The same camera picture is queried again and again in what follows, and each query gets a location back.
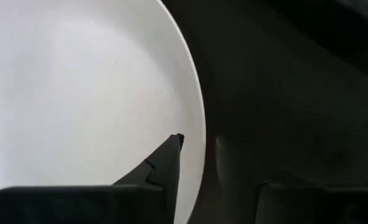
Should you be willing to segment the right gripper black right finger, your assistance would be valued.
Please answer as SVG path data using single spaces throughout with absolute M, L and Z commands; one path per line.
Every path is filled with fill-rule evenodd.
M 264 181 L 259 171 L 263 159 L 247 142 L 217 136 L 217 175 L 234 224 L 254 224 L 257 187 Z

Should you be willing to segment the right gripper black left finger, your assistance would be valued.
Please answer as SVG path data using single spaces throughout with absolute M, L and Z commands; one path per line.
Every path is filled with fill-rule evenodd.
M 114 184 L 123 224 L 174 224 L 183 134 L 169 136 Z

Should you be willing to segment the black plastic tray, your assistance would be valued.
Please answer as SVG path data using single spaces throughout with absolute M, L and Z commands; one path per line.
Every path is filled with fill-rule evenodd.
M 255 223 L 267 187 L 368 190 L 368 0 L 162 0 L 189 45 L 207 142 L 189 224 L 234 224 L 215 141 L 260 154 Z

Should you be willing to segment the white round plate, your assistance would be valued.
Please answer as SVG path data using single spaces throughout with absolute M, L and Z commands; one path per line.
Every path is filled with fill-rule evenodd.
M 177 133 L 174 224 L 186 224 L 204 170 L 204 103 L 161 0 L 0 0 L 0 189 L 111 184 Z

